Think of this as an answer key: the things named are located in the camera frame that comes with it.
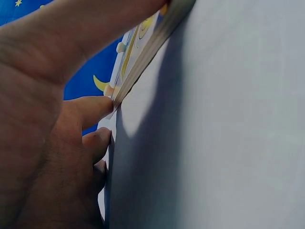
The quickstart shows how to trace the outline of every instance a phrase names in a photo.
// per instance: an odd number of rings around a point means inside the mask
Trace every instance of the blue background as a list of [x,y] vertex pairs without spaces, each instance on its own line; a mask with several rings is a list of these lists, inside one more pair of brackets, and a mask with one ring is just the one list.
[[[50,0],[21,0],[22,4],[16,6],[17,0],[0,0],[0,25],[14,21],[46,5]],[[70,100],[89,95],[103,95],[94,84],[93,75],[100,81],[108,83],[117,56],[116,47],[121,39],[105,48],[89,60],[68,82],[64,91],[64,100]],[[95,131],[97,125],[83,132]]]

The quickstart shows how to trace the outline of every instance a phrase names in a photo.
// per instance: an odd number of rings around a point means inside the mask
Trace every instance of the hand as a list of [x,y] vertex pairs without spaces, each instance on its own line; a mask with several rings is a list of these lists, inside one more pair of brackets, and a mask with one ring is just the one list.
[[166,0],[60,0],[0,28],[0,228],[101,228],[106,97],[62,101],[78,68]]

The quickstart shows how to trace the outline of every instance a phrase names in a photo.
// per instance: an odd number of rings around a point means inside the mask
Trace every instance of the star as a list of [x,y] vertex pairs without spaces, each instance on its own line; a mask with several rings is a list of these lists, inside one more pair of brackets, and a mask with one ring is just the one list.
[[22,0],[17,0],[17,2],[15,2],[15,3],[16,3],[15,7],[20,6],[20,4],[22,4]]

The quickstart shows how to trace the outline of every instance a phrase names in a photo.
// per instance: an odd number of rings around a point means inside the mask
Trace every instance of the yellow crescent moon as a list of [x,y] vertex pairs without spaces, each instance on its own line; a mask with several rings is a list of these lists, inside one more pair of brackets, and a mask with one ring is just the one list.
[[105,87],[109,85],[109,83],[103,83],[102,81],[100,81],[95,75],[93,75],[93,81],[95,86],[102,92],[105,90]]

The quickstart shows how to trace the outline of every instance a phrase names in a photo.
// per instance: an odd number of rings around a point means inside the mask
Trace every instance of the card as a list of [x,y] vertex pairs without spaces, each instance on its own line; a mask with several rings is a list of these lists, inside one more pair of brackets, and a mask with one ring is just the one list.
[[123,36],[122,41],[118,44],[116,49],[118,55],[110,83],[104,90],[105,96],[115,100],[135,62],[139,58],[156,28],[160,25],[167,10],[168,5],[166,4],[153,16],[146,19]]

